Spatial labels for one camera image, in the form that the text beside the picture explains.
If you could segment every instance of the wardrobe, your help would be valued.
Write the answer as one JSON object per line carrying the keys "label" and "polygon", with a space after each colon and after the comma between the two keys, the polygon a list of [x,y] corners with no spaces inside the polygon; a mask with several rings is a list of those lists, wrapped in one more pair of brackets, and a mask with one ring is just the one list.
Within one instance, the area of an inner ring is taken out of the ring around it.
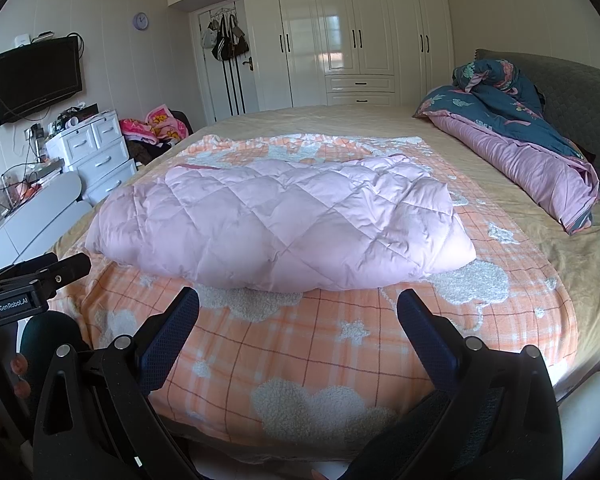
{"label": "wardrobe", "polygon": [[260,110],[415,106],[454,68],[447,0],[244,0]]}

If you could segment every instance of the person's leg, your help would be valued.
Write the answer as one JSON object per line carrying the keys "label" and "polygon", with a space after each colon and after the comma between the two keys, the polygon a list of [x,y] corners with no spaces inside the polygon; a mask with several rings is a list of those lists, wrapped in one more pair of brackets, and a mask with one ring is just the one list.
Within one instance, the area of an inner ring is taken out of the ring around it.
{"label": "person's leg", "polygon": [[31,386],[29,411],[32,420],[36,420],[42,386],[45,384],[51,359],[56,349],[63,344],[70,344],[78,352],[89,349],[82,340],[78,324],[62,312],[48,310],[32,317],[22,333],[20,353],[29,363],[23,379]]}

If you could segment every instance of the folded pink duvet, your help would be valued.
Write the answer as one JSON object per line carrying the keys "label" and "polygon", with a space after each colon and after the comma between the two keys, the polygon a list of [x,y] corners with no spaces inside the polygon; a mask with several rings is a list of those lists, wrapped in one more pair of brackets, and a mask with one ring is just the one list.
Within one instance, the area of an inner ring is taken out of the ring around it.
{"label": "folded pink duvet", "polygon": [[86,247],[151,274],[273,292],[376,288],[475,258],[446,184],[404,155],[177,166],[110,195]]}

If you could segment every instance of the beige wall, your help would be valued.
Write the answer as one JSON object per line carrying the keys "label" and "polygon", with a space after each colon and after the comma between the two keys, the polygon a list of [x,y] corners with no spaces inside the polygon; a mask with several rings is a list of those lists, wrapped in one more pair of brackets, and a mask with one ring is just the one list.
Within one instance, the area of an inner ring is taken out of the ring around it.
{"label": "beige wall", "polygon": [[[131,23],[140,11],[150,20],[143,32]],[[138,119],[166,103],[184,111],[194,129],[205,125],[188,17],[167,7],[167,0],[8,0],[0,12],[0,52],[13,48],[19,34],[34,37],[47,30],[56,36],[79,32],[86,46],[84,91],[53,106],[41,121],[45,128],[60,111],[80,101],[97,102],[100,110],[115,108],[120,118]],[[0,174],[24,162],[24,130],[31,125],[19,121],[0,126]]]}
{"label": "beige wall", "polygon": [[589,0],[449,0],[449,6],[458,65],[487,48],[600,68],[600,16]]}

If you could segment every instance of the flat-screen tv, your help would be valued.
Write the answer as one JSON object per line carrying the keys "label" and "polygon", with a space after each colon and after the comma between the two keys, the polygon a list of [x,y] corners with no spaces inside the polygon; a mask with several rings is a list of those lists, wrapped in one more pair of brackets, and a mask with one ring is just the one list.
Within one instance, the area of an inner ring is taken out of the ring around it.
{"label": "flat-screen tv", "polygon": [[14,123],[82,91],[77,36],[0,54],[0,124]]}

